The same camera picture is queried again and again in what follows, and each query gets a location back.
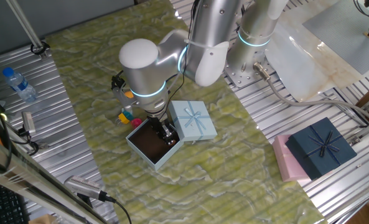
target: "black keyboard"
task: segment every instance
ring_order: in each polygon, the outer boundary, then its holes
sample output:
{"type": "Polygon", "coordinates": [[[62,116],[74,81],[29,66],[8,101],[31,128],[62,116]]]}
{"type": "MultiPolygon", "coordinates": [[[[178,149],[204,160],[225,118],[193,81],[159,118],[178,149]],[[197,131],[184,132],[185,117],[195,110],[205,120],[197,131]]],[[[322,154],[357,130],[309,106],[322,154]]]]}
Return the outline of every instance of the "black keyboard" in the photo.
{"type": "Polygon", "coordinates": [[[22,196],[0,186],[0,224],[28,224],[22,196]]]}

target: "yellow block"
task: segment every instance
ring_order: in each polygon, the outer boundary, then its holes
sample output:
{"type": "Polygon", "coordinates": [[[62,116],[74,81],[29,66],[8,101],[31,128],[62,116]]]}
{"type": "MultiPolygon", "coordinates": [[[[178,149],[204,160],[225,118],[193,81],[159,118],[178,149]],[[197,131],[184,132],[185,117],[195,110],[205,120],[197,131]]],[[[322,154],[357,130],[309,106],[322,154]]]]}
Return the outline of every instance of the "yellow block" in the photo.
{"type": "Polygon", "coordinates": [[[118,118],[122,121],[124,124],[129,124],[130,120],[126,118],[122,113],[118,115],[118,118]]]}

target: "table surface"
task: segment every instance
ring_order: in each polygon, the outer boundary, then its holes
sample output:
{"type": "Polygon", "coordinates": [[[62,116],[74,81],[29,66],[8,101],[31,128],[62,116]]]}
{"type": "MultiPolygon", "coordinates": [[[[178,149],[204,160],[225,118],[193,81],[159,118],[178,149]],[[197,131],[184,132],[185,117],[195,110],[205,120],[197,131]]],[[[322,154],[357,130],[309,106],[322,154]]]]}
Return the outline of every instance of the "table surface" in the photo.
{"type": "Polygon", "coordinates": [[[297,182],[281,181],[273,148],[223,78],[207,88],[186,80],[175,95],[205,102],[214,140],[186,143],[157,172],[126,144],[132,129],[114,124],[121,105],[110,90],[121,69],[118,52],[131,39],[158,43],[172,29],[186,29],[174,13],[168,0],[152,0],[47,37],[108,193],[134,223],[323,220],[297,182]]]}

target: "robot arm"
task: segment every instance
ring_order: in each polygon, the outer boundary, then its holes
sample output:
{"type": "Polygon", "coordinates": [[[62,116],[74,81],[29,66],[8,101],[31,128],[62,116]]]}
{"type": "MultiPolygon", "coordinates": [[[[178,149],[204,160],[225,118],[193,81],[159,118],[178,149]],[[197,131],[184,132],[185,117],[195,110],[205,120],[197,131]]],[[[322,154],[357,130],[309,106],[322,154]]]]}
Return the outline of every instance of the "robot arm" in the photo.
{"type": "MultiPolygon", "coordinates": [[[[242,43],[236,44],[228,55],[230,69],[245,72],[244,64],[249,64],[252,70],[261,58],[254,57],[255,46],[265,49],[287,1],[256,1],[246,10],[237,39],[242,43]]],[[[174,130],[169,129],[167,122],[166,80],[184,73],[196,84],[209,86],[219,78],[225,68],[228,41],[235,30],[241,3],[242,0],[195,0],[190,35],[184,30],[173,30],[159,45],[136,39],[122,47],[119,60],[135,104],[147,113],[152,128],[167,144],[173,143],[174,130]]]]}

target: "plastic bottle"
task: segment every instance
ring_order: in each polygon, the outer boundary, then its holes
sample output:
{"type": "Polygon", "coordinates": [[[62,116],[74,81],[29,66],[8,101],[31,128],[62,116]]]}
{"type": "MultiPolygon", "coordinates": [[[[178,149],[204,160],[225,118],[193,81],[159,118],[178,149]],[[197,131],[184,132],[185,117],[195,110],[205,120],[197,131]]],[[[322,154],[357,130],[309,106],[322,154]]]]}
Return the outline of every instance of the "plastic bottle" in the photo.
{"type": "Polygon", "coordinates": [[[6,83],[17,92],[25,102],[33,102],[36,100],[36,91],[34,87],[28,84],[28,81],[21,73],[15,72],[12,68],[3,70],[6,83]]]}

